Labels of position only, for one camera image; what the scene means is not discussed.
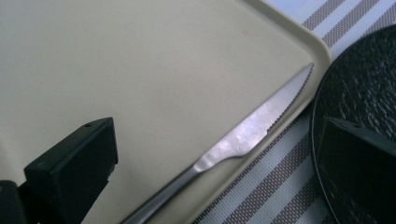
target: serrated knife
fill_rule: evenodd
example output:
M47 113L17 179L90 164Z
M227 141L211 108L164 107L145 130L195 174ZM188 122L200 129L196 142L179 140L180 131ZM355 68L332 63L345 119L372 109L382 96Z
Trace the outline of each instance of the serrated knife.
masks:
M282 117L300 94L313 67L313 63L307 65L285 86L210 148L196 163L169 182L121 223L146 223L173 196L202 172L225 159L242 157L248 154L268 134L271 127Z

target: knife handle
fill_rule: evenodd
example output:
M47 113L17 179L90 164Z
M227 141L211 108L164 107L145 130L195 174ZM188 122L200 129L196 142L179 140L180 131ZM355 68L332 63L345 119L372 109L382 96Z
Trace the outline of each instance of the knife handle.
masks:
M173 196L180 190L186 187L193 179L195 179L201 172L196 170L194 166L190 166L180 175L175 177L160 191L154 194L151 198L145 201L140 207L125 218L121 224L137 224L146 223L157 213Z

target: round black plate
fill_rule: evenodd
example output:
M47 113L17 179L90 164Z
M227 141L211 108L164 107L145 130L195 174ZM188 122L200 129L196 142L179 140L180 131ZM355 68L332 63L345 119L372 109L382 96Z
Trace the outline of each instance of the round black plate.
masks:
M375 222L342 202L320 176L318 147L326 117L357 123L396 142L396 26L367 35L334 61L319 85L310 123L315 170L335 219Z

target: beige tray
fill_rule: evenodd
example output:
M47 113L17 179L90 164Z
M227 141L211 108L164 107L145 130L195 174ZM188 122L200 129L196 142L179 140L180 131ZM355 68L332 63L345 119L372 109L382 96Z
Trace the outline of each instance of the beige tray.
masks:
M120 163L85 223L118 223L309 62L270 136L202 175L152 221L192 221L306 107L330 53L248 0L9 1L0 13L0 179L80 125L113 117Z

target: striped placemat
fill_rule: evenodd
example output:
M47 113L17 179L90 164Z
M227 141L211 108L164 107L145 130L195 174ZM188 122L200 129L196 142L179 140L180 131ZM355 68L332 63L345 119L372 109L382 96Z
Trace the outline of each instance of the striped placemat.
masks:
M396 22L396 0L268 2L322 38L334 59ZM194 223L333 223L314 176L308 125L306 110Z

